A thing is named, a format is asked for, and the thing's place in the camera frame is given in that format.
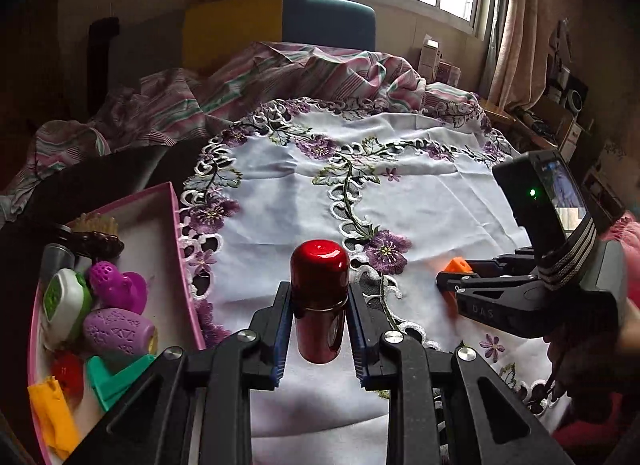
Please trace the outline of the person's right hand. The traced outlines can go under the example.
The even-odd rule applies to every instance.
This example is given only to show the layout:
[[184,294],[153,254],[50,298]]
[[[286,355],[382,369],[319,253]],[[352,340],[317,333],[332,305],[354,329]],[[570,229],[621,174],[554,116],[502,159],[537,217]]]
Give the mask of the person's right hand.
[[554,375],[553,393],[572,399],[575,416],[602,423],[613,410],[613,393],[639,411],[639,308],[626,301],[616,332],[587,333],[562,327],[544,337]]

